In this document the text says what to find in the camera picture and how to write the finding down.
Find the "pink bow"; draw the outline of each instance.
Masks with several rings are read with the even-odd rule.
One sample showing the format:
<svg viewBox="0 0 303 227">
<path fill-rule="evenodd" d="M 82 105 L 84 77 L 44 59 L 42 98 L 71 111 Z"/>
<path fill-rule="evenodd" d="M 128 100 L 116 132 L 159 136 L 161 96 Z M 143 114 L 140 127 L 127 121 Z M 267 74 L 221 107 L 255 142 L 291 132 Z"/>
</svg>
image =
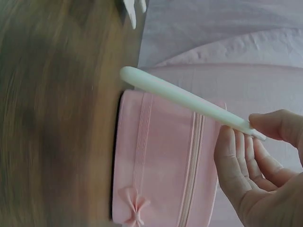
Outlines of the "pink bow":
<svg viewBox="0 0 303 227">
<path fill-rule="evenodd" d="M 141 210 L 150 205 L 150 201 L 138 194 L 138 190 L 134 187 L 125 187 L 119 191 L 121 198 L 132 210 L 131 217 L 124 222 L 129 227 L 142 227 L 144 222 L 141 219 Z"/>
</svg>

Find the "pink bedsheet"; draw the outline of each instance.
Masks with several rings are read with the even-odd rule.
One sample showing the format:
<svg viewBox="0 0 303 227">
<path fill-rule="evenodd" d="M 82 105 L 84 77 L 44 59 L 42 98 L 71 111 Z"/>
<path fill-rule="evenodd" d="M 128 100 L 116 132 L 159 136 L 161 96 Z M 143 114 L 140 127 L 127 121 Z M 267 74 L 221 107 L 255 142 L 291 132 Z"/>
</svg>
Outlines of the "pink bedsheet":
<svg viewBox="0 0 303 227">
<path fill-rule="evenodd" d="M 150 0 L 139 67 L 239 35 L 303 28 L 302 9 L 301 0 Z M 285 37 L 280 44 L 287 47 L 291 41 Z"/>
</svg>

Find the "pink satin ribbon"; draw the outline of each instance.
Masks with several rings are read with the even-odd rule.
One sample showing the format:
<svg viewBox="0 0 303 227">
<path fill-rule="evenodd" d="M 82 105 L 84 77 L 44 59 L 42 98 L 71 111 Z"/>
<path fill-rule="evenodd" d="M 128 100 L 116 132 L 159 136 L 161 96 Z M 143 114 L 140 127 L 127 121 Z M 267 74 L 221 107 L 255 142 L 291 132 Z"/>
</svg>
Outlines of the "pink satin ribbon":
<svg viewBox="0 0 303 227">
<path fill-rule="evenodd" d="M 129 227 L 142 227 L 141 210 L 150 205 L 150 201 L 140 195 L 134 187 L 125 187 L 119 191 L 120 197 L 132 211 L 131 217 L 124 222 Z"/>
</svg>

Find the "pink fabric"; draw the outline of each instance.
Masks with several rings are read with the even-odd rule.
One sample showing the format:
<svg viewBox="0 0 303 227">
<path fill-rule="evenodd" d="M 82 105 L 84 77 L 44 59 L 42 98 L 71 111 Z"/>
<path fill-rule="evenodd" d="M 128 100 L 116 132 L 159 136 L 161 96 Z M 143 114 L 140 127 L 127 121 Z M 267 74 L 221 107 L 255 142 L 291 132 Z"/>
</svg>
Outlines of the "pink fabric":
<svg viewBox="0 0 303 227">
<path fill-rule="evenodd" d="M 156 67 L 204 63 L 303 67 L 303 30 L 282 28 L 240 35 L 177 55 Z"/>
<path fill-rule="evenodd" d="M 131 187 L 138 190 L 137 196 L 150 201 L 140 211 L 145 226 L 177 227 L 187 184 L 193 116 L 190 110 L 158 96 L 125 91 L 116 141 L 114 222 L 134 223 L 138 209 L 131 204 L 135 199 L 125 202 L 125 196 L 121 196 L 121 190 Z M 218 123 L 205 118 L 187 227 L 209 224 L 217 187 L 213 153 L 219 128 Z"/>
<path fill-rule="evenodd" d="M 144 222 L 141 219 L 141 211 L 144 207 L 150 205 L 151 201 L 138 194 L 134 187 L 125 187 L 118 191 L 120 198 L 128 205 L 131 210 L 131 216 L 124 221 L 129 227 L 142 227 Z"/>
<path fill-rule="evenodd" d="M 288 109 L 303 114 L 303 69 L 269 65 L 199 64 L 159 67 L 148 70 L 154 76 L 204 99 L 221 99 L 227 109 L 247 119 L 251 113 Z M 284 167 L 301 172 L 298 152 L 291 145 L 268 139 L 269 153 Z M 217 190 L 210 227 L 241 227 L 234 209 Z"/>
<path fill-rule="evenodd" d="M 302 8 L 301 0 L 151 0 L 139 67 L 151 67 L 201 45 L 244 34 L 277 28 L 302 29 Z M 282 37 L 280 47 L 296 50 L 296 43 L 291 37 Z M 255 44 L 262 52 L 263 41 Z"/>
</svg>

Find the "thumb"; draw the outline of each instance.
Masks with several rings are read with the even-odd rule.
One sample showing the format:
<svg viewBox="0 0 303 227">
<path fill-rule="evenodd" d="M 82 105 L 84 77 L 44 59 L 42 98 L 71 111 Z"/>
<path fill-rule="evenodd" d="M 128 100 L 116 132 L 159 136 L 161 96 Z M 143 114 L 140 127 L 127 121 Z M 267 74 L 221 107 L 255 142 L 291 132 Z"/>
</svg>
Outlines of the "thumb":
<svg viewBox="0 0 303 227">
<path fill-rule="evenodd" d="M 284 140 L 301 150 L 303 117 L 287 110 L 250 115 L 253 128 L 276 140 Z"/>
</svg>

